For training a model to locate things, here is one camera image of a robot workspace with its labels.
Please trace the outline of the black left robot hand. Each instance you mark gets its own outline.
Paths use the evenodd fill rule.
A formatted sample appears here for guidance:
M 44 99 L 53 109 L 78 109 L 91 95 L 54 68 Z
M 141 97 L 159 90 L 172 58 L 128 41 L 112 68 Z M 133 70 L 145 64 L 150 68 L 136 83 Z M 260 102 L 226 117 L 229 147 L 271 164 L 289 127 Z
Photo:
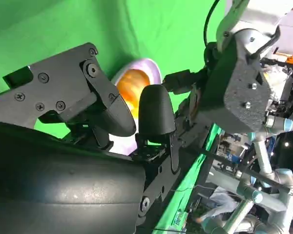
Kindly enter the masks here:
M 168 92 L 175 95 L 190 92 L 181 102 L 175 113 L 176 130 L 181 133 L 189 132 L 198 122 L 199 102 L 204 93 L 212 69 L 215 68 L 220 57 L 216 42 L 209 42 L 204 49 L 204 67 L 198 72 L 183 70 L 168 74 L 162 85 Z

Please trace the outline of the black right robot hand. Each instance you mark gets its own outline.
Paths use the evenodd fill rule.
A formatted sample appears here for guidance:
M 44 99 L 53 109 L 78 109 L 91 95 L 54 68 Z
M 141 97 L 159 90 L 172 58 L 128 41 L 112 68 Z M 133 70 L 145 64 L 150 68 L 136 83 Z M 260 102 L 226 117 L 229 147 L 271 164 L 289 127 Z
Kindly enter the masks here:
M 4 77 L 0 234 L 133 234 L 179 175 L 166 88 L 139 121 L 86 43 Z

